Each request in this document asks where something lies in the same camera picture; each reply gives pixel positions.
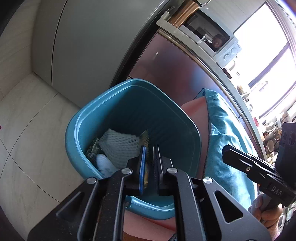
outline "wooden surface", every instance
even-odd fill
[[[123,241],[149,241],[147,239],[141,239],[141,238],[137,238],[137,237],[134,237],[134,236],[131,236],[125,232],[123,232],[123,238],[122,238]]]

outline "wall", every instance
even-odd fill
[[[41,0],[25,0],[0,37],[0,100],[31,73],[31,39]]]
[[[264,2],[265,0],[212,0],[206,8],[234,32]]]

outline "tile floor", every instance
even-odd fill
[[[66,127],[78,110],[35,73],[0,101],[0,206],[25,240],[83,181],[65,151]]]

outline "metal screw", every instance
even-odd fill
[[[168,171],[168,173],[170,173],[170,174],[175,174],[175,173],[178,172],[178,170],[177,170],[176,168],[174,168],[174,167],[169,167],[167,171]]]
[[[95,183],[96,183],[96,179],[95,179],[94,177],[89,177],[89,178],[86,180],[86,182],[87,182],[88,184],[95,184]]]
[[[206,183],[206,184],[210,184],[210,183],[213,182],[213,179],[210,178],[210,177],[204,177],[203,182]]]
[[[129,168],[123,168],[122,170],[121,170],[121,172],[123,173],[123,174],[130,174],[131,173],[131,169],[129,169]]]

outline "trash can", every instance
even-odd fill
[[[95,137],[108,129],[140,136],[149,132],[149,151],[159,145],[176,168],[195,177],[201,141],[192,120],[153,84],[130,79],[107,90],[77,112],[68,124],[65,146],[73,167],[83,177],[104,178],[84,153]],[[172,197],[128,196],[127,209],[141,216],[164,220],[174,216]]]

